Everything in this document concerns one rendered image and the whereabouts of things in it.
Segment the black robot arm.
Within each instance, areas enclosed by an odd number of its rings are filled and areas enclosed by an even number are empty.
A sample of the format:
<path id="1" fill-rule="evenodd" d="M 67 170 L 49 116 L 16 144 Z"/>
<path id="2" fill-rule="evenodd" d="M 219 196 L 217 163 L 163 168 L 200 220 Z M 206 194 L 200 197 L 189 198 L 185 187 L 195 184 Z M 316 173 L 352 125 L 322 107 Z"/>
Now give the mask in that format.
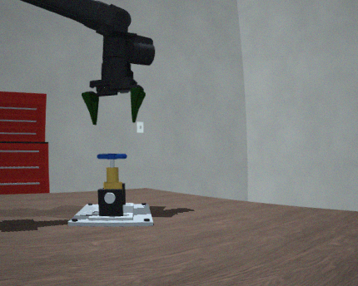
<path id="1" fill-rule="evenodd" d="M 95 0 L 21 1 L 68 17 L 103 35 L 102 60 L 109 58 L 110 61 L 114 61 L 114 57 L 125 58 L 126 77 L 133 78 L 131 64 L 150 66 L 154 60 L 153 40 L 127 32 L 132 19 L 130 14 L 120 7 Z"/>

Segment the black and brass valve with blue handwheel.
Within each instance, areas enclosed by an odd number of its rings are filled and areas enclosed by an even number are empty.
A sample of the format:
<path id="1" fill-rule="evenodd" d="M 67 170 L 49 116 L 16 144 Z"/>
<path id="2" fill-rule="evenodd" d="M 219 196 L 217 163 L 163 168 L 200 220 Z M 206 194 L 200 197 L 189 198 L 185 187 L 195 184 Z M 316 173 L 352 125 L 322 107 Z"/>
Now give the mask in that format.
<path id="1" fill-rule="evenodd" d="M 125 183 L 119 182 L 118 167 L 114 168 L 114 160 L 126 159 L 127 155 L 99 154 L 97 158 L 113 160 L 110 168 L 107 167 L 107 182 L 103 182 L 103 189 L 97 190 L 98 207 L 89 220 L 133 220 L 133 203 L 126 203 Z"/>

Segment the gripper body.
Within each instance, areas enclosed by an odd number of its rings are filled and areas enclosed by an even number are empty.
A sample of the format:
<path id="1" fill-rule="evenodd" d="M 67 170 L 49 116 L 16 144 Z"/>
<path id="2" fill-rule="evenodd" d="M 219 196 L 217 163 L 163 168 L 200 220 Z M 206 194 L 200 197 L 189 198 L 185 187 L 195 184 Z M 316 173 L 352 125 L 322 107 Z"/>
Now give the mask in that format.
<path id="1" fill-rule="evenodd" d="M 120 78 L 118 78 L 120 77 Z M 90 81 L 90 87 L 96 87 L 97 93 L 91 92 L 96 96 L 115 96 L 117 91 L 131 90 L 133 87 L 140 87 L 132 77 L 126 77 L 126 59 L 114 57 L 114 61 L 109 58 L 102 62 L 102 79 Z"/>

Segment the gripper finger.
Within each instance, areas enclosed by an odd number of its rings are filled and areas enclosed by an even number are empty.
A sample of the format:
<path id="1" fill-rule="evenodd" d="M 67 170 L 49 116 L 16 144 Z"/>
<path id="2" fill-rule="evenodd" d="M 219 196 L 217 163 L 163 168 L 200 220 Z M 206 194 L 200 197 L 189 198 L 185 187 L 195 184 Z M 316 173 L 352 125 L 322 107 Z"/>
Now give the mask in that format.
<path id="1" fill-rule="evenodd" d="M 90 92 L 83 92 L 82 98 L 86 103 L 87 109 L 89 110 L 90 116 L 92 118 L 92 124 L 96 125 L 99 96 L 96 96 Z"/>
<path id="2" fill-rule="evenodd" d="M 136 122 L 138 110 L 146 93 L 140 87 L 131 88 L 132 122 Z"/>

